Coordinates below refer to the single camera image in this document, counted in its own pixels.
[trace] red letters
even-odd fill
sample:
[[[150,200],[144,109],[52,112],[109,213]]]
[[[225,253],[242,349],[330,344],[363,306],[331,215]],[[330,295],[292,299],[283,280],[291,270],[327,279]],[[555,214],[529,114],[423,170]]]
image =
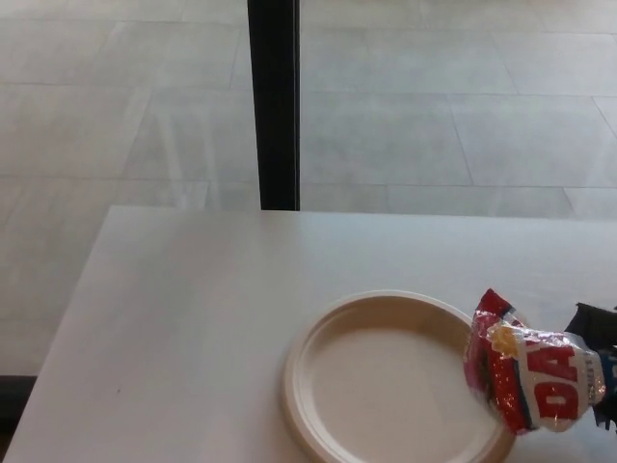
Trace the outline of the red letters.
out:
[[[527,368],[529,371],[576,382],[577,369],[570,366],[570,358],[574,356],[575,350],[571,346],[545,347],[527,353]]]
[[[540,383],[533,393],[538,403],[540,418],[577,419],[578,393],[574,386],[565,383]]]

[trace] grout line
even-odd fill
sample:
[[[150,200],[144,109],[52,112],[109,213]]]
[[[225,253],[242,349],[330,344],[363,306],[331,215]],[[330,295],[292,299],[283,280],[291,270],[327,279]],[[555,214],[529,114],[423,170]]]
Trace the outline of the grout line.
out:
[[[533,12],[533,15],[538,19],[538,22],[542,25],[542,32],[550,33],[549,27],[547,23],[544,22],[542,15],[538,12],[538,10],[533,6],[533,3],[529,0],[524,0],[525,4],[529,7],[529,9]]]
[[[459,133],[459,126],[456,123],[456,118],[454,117],[454,110],[452,109],[452,104],[450,102],[450,98],[447,99],[447,107],[450,113],[450,119],[452,120],[452,125],[454,126],[454,132],[456,133],[456,138],[459,141],[459,147],[461,147],[461,154],[463,155],[463,160],[465,161],[465,167],[467,168],[467,174],[469,176],[469,181],[471,185],[475,185],[473,181],[473,175],[471,174],[471,168],[469,167],[469,162],[467,160],[467,154],[465,153],[465,147],[463,146],[463,141],[461,140],[461,134]]]
[[[566,197],[566,201],[568,202],[568,204],[570,205],[570,210],[572,211],[572,215],[573,217],[577,218],[577,212],[575,211],[575,207],[572,204],[572,200],[570,199],[570,196],[568,196],[568,192],[566,192],[566,188],[562,187],[561,188],[563,190],[563,194]]]
[[[68,88],[76,88],[76,89],[118,89],[118,90],[127,90],[127,89],[149,89],[153,92],[162,91],[162,90],[201,90],[204,92],[210,93],[239,93],[239,94],[252,94],[252,89],[240,89],[233,88],[229,89],[227,86],[222,85],[119,85],[119,84],[97,84],[97,83],[86,83],[86,82],[78,82],[78,83],[50,83],[50,82],[12,82],[0,81],[0,90],[2,87],[68,87]],[[537,96],[542,98],[613,98],[617,97],[617,93],[615,94],[534,94],[534,93],[525,93],[525,94],[515,94],[515,93],[461,93],[461,92],[385,92],[379,90],[302,90],[302,95],[331,95],[331,94],[340,94],[340,95],[377,95],[377,96],[397,96],[397,95],[429,95],[429,96],[495,96],[495,97],[513,97],[513,96]]]
[[[594,105],[596,106],[596,109],[598,109],[598,112],[602,116],[602,119],[604,119],[604,122],[606,123],[608,128],[610,128],[610,131],[613,132],[613,136],[617,139],[617,132],[615,132],[615,130],[613,130],[613,127],[610,124],[610,122],[608,121],[608,119],[606,118],[606,116],[604,115],[604,112],[602,111],[602,109],[600,109],[600,106],[598,106],[598,101],[596,101],[596,98],[597,98],[597,96],[592,96],[591,97],[592,101],[594,102]]]
[[[137,140],[137,137],[139,136],[139,133],[142,130],[142,126],[144,125],[144,120],[146,119],[146,115],[148,114],[148,110],[150,109],[150,105],[152,103],[153,91],[152,89],[147,89],[147,91],[148,91],[148,101],[146,101],[146,104],[144,105],[144,112],[142,113],[142,117],[140,118],[139,123],[137,124],[137,129],[135,130],[135,134],[133,135],[131,142],[127,144],[126,157],[124,158],[124,165],[122,166],[120,178],[124,177],[124,172],[126,171],[128,167],[131,153],[133,152],[133,147],[135,146],[135,141]]]
[[[242,41],[242,30],[238,28],[238,42],[235,45],[233,51],[233,62],[231,64],[231,74],[229,75],[228,90],[232,90],[231,85],[233,83],[233,75],[235,74],[235,67],[238,61],[238,50],[240,49],[240,42]]]
[[[517,95],[520,95],[521,90],[519,90],[519,86],[517,85],[516,80],[514,80],[514,76],[512,75],[512,72],[510,71],[510,68],[508,67],[508,64],[506,63],[505,58],[503,57],[503,53],[501,53],[501,49],[499,48],[499,45],[497,44],[497,40],[495,38],[494,32],[491,33],[491,43],[493,44],[493,48],[495,49],[495,52],[497,53],[499,60],[503,64],[503,68],[505,69],[506,73],[508,74],[508,77],[510,78],[512,87],[514,87],[514,90],[516,90]]]

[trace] black window frame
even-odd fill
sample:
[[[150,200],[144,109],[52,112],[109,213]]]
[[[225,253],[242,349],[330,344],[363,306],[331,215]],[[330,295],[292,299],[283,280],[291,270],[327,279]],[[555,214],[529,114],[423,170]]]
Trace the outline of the black window frame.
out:
[[[261,208],[300,210],[299,0],[248,0]]]

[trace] crumpled plastic wrapper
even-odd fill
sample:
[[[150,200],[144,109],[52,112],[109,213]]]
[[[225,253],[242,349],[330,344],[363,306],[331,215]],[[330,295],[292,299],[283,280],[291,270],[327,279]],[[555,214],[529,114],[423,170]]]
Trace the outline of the crumpled plastic wrapper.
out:
[[[589,332],[594,318],[589,315],[579,306],[572,330]],[[525,326],[516,310],[489,289],[473,316],[465,376],[471,391],[513,434],[540,427],[561,432],[590,407],[617,400],[615,353],[610,346],[594,350],[577,333]],[[605,420],[609,424],[611,417],[604,415]]]

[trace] plate rim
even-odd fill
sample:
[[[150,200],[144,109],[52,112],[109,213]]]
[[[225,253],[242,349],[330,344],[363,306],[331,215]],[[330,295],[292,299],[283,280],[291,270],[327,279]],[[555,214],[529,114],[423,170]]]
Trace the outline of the plate rim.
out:
[[[313,427],[309,426],[306,414],[303,413],[302,407],[299,406],[297,397],[297,374],[298,365],[301,363],[306,348],[309,346],[313,335],[318,332],[329,320],[337,317],[345,310],[347,306],[354,302],[363,299],[373,299],[378,297],[399,297],[431,304],[438,309],[441,309],[448,314],[463,321],[468,326],[471,325],[471,318],[462,313],[458,309],[446,304],[439,299],[435,299],[424,294],[416,292],[396,290],[396,289],[377,289],[354,293],[348,296],[341,297],[330,304],[329,308],[316,317],[313,322],[305,328],[294,339],[288,349],[283,369],[282,369],[282,409],[287,423],[288,429],[293,434],[295,441],[299,443],[313,460],[319,463],[369,463],[360,460],[349,454],[349,457],[343,458],[339,452],[336,452],[331,446],[328,446],[323,439],[316,436],[313,432]],[[487,445],[471,459],[468,460],[450,460],[443,463],[497,463],[510,453],[514,445],[516,437],[513,436],[503,425],[497,423],[496,432],[487,441]]]

